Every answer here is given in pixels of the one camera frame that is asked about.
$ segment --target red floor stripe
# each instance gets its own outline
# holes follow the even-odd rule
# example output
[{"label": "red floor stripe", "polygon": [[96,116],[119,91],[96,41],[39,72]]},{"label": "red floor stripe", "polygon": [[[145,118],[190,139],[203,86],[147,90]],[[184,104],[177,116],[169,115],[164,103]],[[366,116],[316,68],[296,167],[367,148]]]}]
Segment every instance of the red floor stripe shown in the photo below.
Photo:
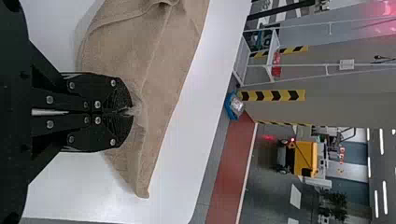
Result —
[{"label": "red floor stripe", "polygon": [[245,112],[232,121],[221,155],[206,224],[234,224],[248,165],[254,122]]}]

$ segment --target yellow and black striped barrier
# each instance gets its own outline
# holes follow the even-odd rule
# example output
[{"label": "yellow and black striped barrier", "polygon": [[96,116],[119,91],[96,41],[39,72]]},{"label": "yellow and black striped barrier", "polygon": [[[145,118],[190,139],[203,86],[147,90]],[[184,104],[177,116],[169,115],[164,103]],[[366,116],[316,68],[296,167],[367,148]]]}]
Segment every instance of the yellow and black striped barrier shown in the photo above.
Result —
[{"label": "yellow and black striped barrier", "polygon": [[[292,54],[292,53],[300,53],[300,52],[308,52],[308,46],[299,46],[295,48],[285,48],[279,50],[280,54]],[[250,54],[250,58],[262,58],[266,56],[268,56],[268,50]]]},{"label": "yellow and black striped barrier", "polygon": [[305,90],[292,91],[239,91],[242,101],[305,101]]},{"label": "yellow and black striped barrier", "polygon": [[269,120],[256,120],[256,122],[260,124],[272,124],[272,125],[280,125],[280,126],[299,125],[304,127],[312,127],[312,124],[307,124],[307,123],[277,122],[277,121],[269,121]]}]

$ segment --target white table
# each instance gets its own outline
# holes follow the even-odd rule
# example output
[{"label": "white table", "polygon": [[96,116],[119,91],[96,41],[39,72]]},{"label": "white table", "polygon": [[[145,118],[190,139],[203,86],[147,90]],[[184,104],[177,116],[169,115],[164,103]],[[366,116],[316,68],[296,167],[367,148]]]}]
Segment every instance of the white table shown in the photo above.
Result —
[{"label": "white table", "polygon": [[[21,0],[30,38],[59,70],[74,70],[76,26],[100,1]],[[148,200],[125,190],[102,154],[61,153],[30,185],[23,216],[188,223],[249,8],[250,0],[211,0],[201,42],[163,140]]]}]

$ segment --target yellow machine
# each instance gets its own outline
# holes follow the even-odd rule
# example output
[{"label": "yellow machine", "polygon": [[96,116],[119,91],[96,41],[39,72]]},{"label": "yellow machine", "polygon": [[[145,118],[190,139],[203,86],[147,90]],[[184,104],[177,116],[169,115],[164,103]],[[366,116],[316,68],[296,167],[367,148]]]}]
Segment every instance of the yellow machine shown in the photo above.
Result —
[{"label": "yellow machine", "polygon": [[290,142],[287,150],[294,154],[294,164],[291,167],[294,175],[315,177],[318,173],[318,143]]},{"label": "yellow machine", "polygon": [[318,143],[294,139],[279,143],[276,165],[278,172],[315,178],[318,173]]}]

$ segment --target blue object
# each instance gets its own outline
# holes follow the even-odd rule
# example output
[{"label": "blue object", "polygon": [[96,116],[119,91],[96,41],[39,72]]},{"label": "blue object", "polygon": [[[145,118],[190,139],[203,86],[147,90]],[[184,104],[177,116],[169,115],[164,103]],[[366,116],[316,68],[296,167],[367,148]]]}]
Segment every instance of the blue object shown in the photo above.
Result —
[{"label": "blue object", "polygon": [[235,115],[235,113],[231,109],[231,101],[233,100],[234,97],[237,97],[236,91],[227,93],[227,96],[225,97],[224,107],[225,107],[225,110],[227,111],[228,117],[231,120],[238,120],[238,117]]}]

